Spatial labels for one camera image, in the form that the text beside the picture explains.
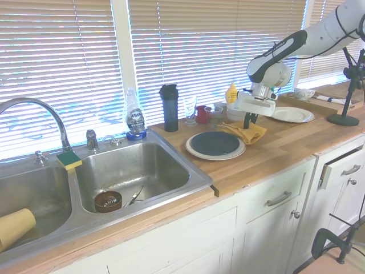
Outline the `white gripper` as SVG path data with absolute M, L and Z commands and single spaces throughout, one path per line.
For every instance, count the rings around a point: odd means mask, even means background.
M 246 112 L 244 118 L 244 129 L 248 129 L 250 122 L 256 124 L 258 115 L 273 115 L 275 110 L 275 101 L 269 99 L 257 99 L 249 92 L 239 91 L 237 99 L 233 103 L 233 108 L 237 111 Z

